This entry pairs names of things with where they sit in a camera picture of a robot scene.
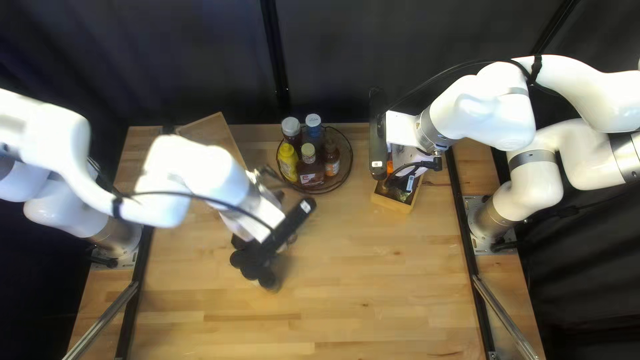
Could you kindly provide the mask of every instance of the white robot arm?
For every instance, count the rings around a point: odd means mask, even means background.
[[[40,224],[83,238],[104,237],[121,219],[175,227],[195,195],[216,208],[240,239],[268,243],[266,252],[244,257],[244,265],[262,266],[315,208],[313,199],[303,199],[285,214],[276,196],[228,151],[177,135],[154,140],[134,196],[117,197],[90,173],[89,144],[84,117],[0,89],[0,199],[26,202],[25,214]]]
[[[534,56],[513,60],[532,72]],[[516,65],[506,62],[460,78],[417,116],[387,112],[388,143],[435,152],[467,137],[507,151],[511,181],[469,216],[478,238],[498,238],[562,199],[555,152],[561,153],[569,181],[580,190],[639,177],[640,133],[612,143],[604,133],[640,128],[640,71],[603,73],[558,55],[542,55],[541,64],[537,84],[567,98],[581,119],[536,131],[527,79]]]

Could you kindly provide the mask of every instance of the glass bottle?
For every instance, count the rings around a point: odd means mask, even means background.
[[[302,145],[302,160],[298,161],[300,185],[313,187],[324,184],[324,165],[316,159],[316,148],[311,143]]]
[[[309,114],[305,118],[307,125],[307,136],[305,142],[313,144],[316,148],[316,155],[318,158],[323,158],[323,145],[324,145],[324,129],[322,127],[322,120],[318,114]]]
[[[294,117],[287,117],[282,121],[282,135],[284,141],[291,144],[293,149],[299,154],[302,146],[302,132],[300,131],[300,121]]]
[[[329,138],[324,143],[324,174],[326,176],[336,176],[340,171],[340,151],[335,145],[335,141]]]
[[[293,151],[293,146],[289,143],[283,143],[278,150],[278,166],[282,175],[286,180],[295,183],[298,181],[298,173],[296,167],[298,166],[298,155]]]

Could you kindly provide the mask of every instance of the label sticker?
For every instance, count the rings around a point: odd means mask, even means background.
[[[280,163],[280,170],[282,170],[282,172],[290,179],[294,176],[292,176],[291,174],[291,166],[289,164],[287,164],[284,161],[281,161],[280,159],[278,159],[278,162]]]
[[[315,174],[300,175],[300,183],[306,184],[310,182],[315,176]]]
[[[340,160],[336,161],[333,164],[326,163],[324,164],[324,173],[327,176],[335,176],[340,171]]]
[[[415,178],[415,176],[409,175],[409,181],[406,182],[406,191],[407,192],[411,192],[411,189],[413,188],[413,179],[414,178]]]
[[[300,203],[300,207],[302,208],[302,210],[304,210],[307,214],[309,213],[309,211],[311,211],[311,205],[309,205],[308,202],[306,202],[305,200],[302,200],[302,202]]]

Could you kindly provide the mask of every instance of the wooden table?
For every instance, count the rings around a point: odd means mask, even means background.
[[[229,265],[231,233],[205,204],[193,202],[175,229],[156,229],[132,358],[484,359],[447,171],[423,177],[409,215],[370,203],[367,126],[336,125],[353,146],[352,173],[341,188],[315,197],[317,211],[288,253],[293,268],[279,293]],[[278,125],[229,128],[249,168],[275,167]],[[121,191],[132,190],[160,130],[129,128]],[[471,140],[454,148],[463,192],[492,193],[498,184],[489,148]],[[539,342],[517,256],[484,256],[479,264],[501,297],[518,296],[508,310]],[[71,345],[130,280],[130,270],[90,273]],[[85,359],[113,358],[121,321]]]

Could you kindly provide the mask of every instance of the mustard bottle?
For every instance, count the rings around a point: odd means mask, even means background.
[[[298,163],[298,155],[293,149],[293,146],[288,143],[283,143],[278,150],[278,166],[282,175],[292,183],[298,181],[298,173],[296,171],[296,164]]]

